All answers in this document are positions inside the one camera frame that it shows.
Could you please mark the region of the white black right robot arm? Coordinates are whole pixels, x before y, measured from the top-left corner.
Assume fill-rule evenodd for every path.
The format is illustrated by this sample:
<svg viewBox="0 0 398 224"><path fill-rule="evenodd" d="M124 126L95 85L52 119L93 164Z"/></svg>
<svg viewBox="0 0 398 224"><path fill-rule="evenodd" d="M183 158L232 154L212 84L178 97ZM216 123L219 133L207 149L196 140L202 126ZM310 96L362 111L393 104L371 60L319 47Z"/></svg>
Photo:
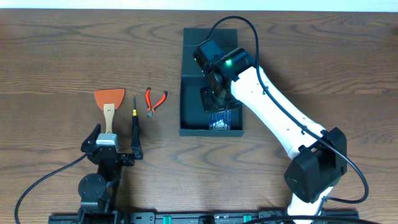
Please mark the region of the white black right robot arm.
<svg viewBox="0 0 398 224"><path fill-rule="evenodd" d="M291 163L284 179L293 195L288 215L320 215L321 204L347 171L347 140L338 128L327 131L298 110L255 68L239 47L226 54L214 40L198 45L193 57L209 79L201 89L205 111L246 105L271 130Z"/></svg>

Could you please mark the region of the clear precision screwdriver case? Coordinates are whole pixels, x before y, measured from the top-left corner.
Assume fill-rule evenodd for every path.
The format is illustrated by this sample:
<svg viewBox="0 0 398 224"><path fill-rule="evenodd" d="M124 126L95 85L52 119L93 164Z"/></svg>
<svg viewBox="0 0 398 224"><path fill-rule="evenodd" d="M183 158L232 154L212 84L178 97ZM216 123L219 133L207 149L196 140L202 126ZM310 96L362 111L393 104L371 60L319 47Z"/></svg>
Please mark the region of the clear precision screwdriver case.
<svg viewBox="0 0 398 224"><path fill-rule="evenodd" d="M228 131L231 129L232 111L224 110L210 114L209 130Z"/></svg>

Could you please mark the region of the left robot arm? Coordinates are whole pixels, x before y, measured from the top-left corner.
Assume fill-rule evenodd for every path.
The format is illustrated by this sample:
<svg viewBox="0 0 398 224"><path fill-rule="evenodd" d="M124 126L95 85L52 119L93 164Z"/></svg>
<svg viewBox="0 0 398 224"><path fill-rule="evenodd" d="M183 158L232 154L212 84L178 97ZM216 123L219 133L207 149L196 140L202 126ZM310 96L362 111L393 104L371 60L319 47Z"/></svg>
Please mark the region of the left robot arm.
<svg viewBox="0 0 398 224"><path fill-rule="evenodd" d="M132 129L131 153L119 153L115 143L99 143L105 133L97 124L91 134L83 141L81 151L98 170L81 179L78 193L81 197L77 224L104 223L127 224L129 214L116 208L121 172L124 166L133 166L134 161L144 157L139 140L139 126Z"/></svg>

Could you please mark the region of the yellow black screwdriver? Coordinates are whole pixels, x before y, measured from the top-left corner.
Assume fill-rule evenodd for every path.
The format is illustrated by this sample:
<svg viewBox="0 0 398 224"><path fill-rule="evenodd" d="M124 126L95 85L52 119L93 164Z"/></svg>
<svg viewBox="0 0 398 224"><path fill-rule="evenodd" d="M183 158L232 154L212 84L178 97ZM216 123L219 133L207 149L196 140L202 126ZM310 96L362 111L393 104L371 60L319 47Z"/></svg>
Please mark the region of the yellow black screwdriver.
<svg viewBox="0 0 398 224"><path fill-rule="evenodd" d="M136 97L133 97L133 110L132 110L132 133L133 135L139 134L139 117L136 108Z"/></svg>

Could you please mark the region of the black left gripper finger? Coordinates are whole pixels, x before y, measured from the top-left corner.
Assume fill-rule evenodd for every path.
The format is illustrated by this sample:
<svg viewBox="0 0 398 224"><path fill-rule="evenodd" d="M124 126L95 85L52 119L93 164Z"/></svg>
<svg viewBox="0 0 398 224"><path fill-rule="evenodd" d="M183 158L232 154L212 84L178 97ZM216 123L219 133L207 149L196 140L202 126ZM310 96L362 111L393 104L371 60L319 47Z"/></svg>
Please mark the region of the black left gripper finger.
<svg viewBox="0 0 398 224"><path fill-rule="evenodd" d="M88 144L95 144L98 136L101 134L101 125L97 124L91 134L88 136Z"/></svg>
<svg viewBox="0 0 398 224"><path fill-rule="evenodd" d="M137 160L142 160L143 159L143 150L141 146L141 142L139 139L139 126L134 125L132 129L132 140L131 140L131 151L134 155L134 158Z"/></svg>

